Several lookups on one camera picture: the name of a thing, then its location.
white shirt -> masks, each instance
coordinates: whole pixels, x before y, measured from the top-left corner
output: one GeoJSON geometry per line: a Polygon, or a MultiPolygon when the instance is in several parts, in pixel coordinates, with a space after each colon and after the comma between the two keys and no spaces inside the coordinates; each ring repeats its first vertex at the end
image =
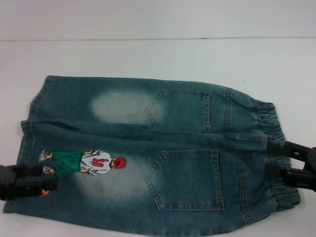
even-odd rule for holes
{"type": "Polygon", "coordinates": [[[87,169],[89,175],[106,174],[111,170],[112,159],[102,151],[84,154],[81,159],[80,169],[87,169]]]}

jeans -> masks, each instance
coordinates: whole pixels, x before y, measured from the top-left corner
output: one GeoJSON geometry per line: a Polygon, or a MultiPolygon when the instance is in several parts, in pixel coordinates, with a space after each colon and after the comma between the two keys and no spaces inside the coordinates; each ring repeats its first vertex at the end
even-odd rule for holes
{"type": "Polygon", "coordinates": [[[300,202],[264,176],[275,107],[188,81],[48,76],[21,122],[18,164],[45,164],[57,191],[4,212],[147,236],[209,236],[300,202]]]}

white background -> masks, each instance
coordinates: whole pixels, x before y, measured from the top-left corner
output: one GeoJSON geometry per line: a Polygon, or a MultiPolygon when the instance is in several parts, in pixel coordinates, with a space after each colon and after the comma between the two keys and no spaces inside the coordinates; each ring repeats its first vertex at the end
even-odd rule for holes
{"type": "MultiPolygon", "coordinates": [[[[15,163],[47,75],[229,86],[275,103],[287,140],[316,146],[315,12],[314,0],[0,0],[0,163],[15,163]]],[[[300,193],[298,207],[223,236],[315,236],[316,193],[300,193]]],[[[128,236],[2,213],[0,231],[128,236]]]]}

cartoon character patch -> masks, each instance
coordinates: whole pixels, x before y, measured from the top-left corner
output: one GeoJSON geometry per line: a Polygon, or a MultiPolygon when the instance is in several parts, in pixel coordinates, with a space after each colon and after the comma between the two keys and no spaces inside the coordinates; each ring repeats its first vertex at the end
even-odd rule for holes
{"type": "MultiPolygon", "coordinates": [[[[57,177],[67,177],[77,172],[82,172],[89,175],[106,174],[112,168],[123,169],[126,166],[124,158],[114,158],[103,151],[89,151],[85,153],[81,152],[69,152],[69,151],[54,151],[48,154],[47,150],[41,152],[39,161],[44,162],[47,160],[58,162],[57,167],[44,166],[44,174],[53,174],[57,177]]],[[[44,197],[48,194],[48,191],[42,192],[44,197]]]]}

waistband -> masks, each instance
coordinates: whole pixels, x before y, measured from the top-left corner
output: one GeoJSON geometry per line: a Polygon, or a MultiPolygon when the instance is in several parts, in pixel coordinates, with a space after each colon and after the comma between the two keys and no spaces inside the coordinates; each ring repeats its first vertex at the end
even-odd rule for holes
{"type": "MultiPolygon", "coordinates": [[[[262,130],[269,136],[269,140],[285,141],[274,104],[255,101],[255,105],[259,124],[262,130]]],[[[283,167],[291,167],[289,157],[269,155],[269,159],[278,162],[283,167]]],[[[285,186],[280,178],[271,179],[271,183],[278,204],[277,211],[291,209],[301,202],[297,188],[285,186]]]]}

